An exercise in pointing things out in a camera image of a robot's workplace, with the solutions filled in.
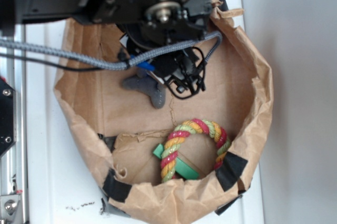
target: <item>crumpled paper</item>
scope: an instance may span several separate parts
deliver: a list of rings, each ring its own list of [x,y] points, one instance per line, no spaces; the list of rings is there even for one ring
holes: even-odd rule
[[[144,94],[121,87],[135,69],[57,73],[55,95],[79,152],[98,186],[103,187],[110,169],[116,170],[119,181],[133,185],[124,203],[109,199],[132,218],[155,224],[191,223],[250,187],[272,120],[272,71],[243,29],[233,27],[232,17],[243,10],[222,12],[216,7],[220,3],[213,3],[210,30],[220,30],[224,39],[207,65],[206,91],[191,99],[178,100],[168,91],[165,106],[153,108]],[[64,49],[113,62],[121,36],[115,25],[84,27],[69,20]],[[208,52],[214,42],[201,42],[198,47]],[[87,67],[71,60],[63,63]],[[248,161],[231,189],[223,191],[212,171],[215,144],[202,135],[189,137],[179,154],[200,179],[160,184],[160,161],[152,151],[176,125],[192,118],[224,127],[233,140],[229,151]],[[112,153],[98,133],[118,135]]]

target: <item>black bracket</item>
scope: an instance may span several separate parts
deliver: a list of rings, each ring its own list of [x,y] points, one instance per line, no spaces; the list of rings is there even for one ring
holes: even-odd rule
[[[0,79],[0,158],[14,142],[14,89]]]

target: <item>gray cable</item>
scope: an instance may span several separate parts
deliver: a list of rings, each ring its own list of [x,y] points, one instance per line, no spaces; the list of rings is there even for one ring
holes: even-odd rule
[[[215,51],[215,49],[218,47],[218,45],[222,41],[222,35],[219,31],[214,31],[211,32],[207,35],[205,35],[204,40],[210,40],[213,38],[217,38],[217,41],[215,45],[212,47],[210,52],[207,54],[207,57],[211,56],[211,54]],[[157,56],[170,53],[170,52],[175,52],[177,50],[182,50],[186,49],[189,47],[194,46],[195,44],[199,43],[199,40],[188,40],[188,41],[183,41],[179,42],[176,44],[172,45],[167,45],[164,47],[160,47],[157,49],[150,50],[148,52],[144,52],[128,61],[128,64],[130,67],[136,66],[144,61],[150,60],[152,58],[155,58]],[[79,54],[75,52],[66,52],[65,50],[61,49],[53,49],[41,45],[34,45],[34,44],[27,44],[27,43],[21,43],[21,42],[14,42],[10,40],[3,40],[0,39],[0,47],[6,47],[10,49],[18,49],[18,50],[24,50],[28,52],[34,52],[34,53],[39,53],[39,54],[46,54],[46,55],[52,55],[52,56],[57,56],[57,57],[64,57],[68,59],[73,59],[85,64],[89,64],[101,69],[107,69],[107,70],[126,70],[128,68],[128,65],[126,62],[117,62],[117,63],[111,63],[107,62],[104,60],[100,60],[94,57],[89,57],[84,54]]]

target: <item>green block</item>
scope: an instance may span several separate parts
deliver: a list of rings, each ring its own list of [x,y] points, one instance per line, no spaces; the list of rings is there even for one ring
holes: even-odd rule
[[[164,145],[159,144],[157,148],[153,151],[153,154],[162,159],[162,153],[164,151]],[[185,179],[198,179],[199,173],[193,170],[189,165],[184,163],[179,157],[176,159],[175,171],[179,173]]]

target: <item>rope toy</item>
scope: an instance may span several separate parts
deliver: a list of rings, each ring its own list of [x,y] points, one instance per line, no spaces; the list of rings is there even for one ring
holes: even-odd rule
[[[232,144],[227,137],[226,131],[213,121],[200,119],[187,120],[181,125],[178,125],[173,132],[169,134],[167,142],[164,145],[161,161],[162,182],[174,178],[178,150],[181,144],[185,142],[185,138],[192,134],[202,133],[209,135],[216,143],[218,150],[214,169],[218,169],[222,165],[226,152]]]

